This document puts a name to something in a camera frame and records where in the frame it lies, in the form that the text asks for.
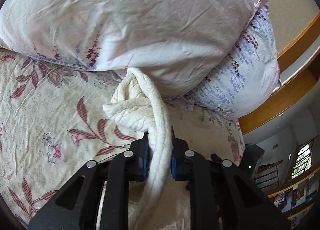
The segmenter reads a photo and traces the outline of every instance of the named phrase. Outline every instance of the metal screw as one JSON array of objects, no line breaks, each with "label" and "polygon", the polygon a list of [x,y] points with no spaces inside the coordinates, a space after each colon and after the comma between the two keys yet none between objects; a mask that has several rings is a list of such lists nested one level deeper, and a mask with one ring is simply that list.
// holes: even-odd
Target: metal screw
[{"label": "metal screw", "polygon": [[96,165],[97,163],[94,160],[90,160],[87,162],[87,167],[92,168]]},{"label": "metal screw", "polygon": [[187,157],[193,157],[195,155],[195,153],[192,151],[192,150],[187,150],[185,153],[184,153]]},{"label": "metal screw", "polygon": [[127,150],[123,153],[123,156],[125,157],[132,157],[133,156],[133,151]]},{"label": "metal screw", "polygon": [[225,159],[224,161],[222,161],[222,165],[224,167],[231,167],[232,166],[232,162],[228,159]]}]

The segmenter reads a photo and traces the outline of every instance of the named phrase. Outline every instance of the pillow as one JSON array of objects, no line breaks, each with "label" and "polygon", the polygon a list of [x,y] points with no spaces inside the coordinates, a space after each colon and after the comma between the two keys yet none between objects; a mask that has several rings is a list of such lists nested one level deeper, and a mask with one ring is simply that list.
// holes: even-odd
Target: pillow
[{"label": "pillow", "polygon": [[226,56],[253,9],[253,0],[6,0],[0,46],[87,70],[144,67],[176,96]]},{"label": "pillow", "polygon": [[237,119],[258,108],[279,81],[268,0],[259,0],[249,26],[228,55],[186,96],[196,105]]}]

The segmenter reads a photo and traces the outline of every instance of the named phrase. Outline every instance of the window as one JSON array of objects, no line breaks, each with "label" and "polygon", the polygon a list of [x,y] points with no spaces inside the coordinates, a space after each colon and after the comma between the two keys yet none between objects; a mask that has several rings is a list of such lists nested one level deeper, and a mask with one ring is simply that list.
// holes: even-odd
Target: window
[{"label": "window", "polygon": [[293,167],[292,178],[300,175],[311,167],[310,145],[307,143],[300,149],[296,165]]}]

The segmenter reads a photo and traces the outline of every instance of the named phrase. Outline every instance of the white towel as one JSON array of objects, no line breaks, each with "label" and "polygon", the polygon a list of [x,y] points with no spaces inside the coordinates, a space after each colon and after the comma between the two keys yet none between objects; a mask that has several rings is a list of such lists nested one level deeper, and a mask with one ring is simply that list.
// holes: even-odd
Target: white towel
[{"label": "white towel", "polygon": [[149,174],[140,202],[129,215],[129,228],[141,229],[154,211],[169,170],[172,144],[168,111],[154,83],[138,68],[127,70],[103,110],[115,124],[149,133]]}]

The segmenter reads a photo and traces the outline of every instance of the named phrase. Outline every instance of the bed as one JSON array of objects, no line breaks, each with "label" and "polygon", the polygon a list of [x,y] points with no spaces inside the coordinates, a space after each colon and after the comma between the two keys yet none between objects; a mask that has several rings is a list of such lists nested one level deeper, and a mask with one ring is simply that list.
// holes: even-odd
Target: bed
[{"label": "bed", "polygon": [[[0,193],[27,227],[86,161],[106,161],[138,136],[102,111],[119,84],[113,72],[84,72],[1,49],[0,76]],[[216,153],[239,165],[244,143],[237,121],[201,107],[189,112],[171,103],[168,109],[177,138],[208,159]],[[169,177],[148,229],[189,229],[188,206],[185,183]]]}]

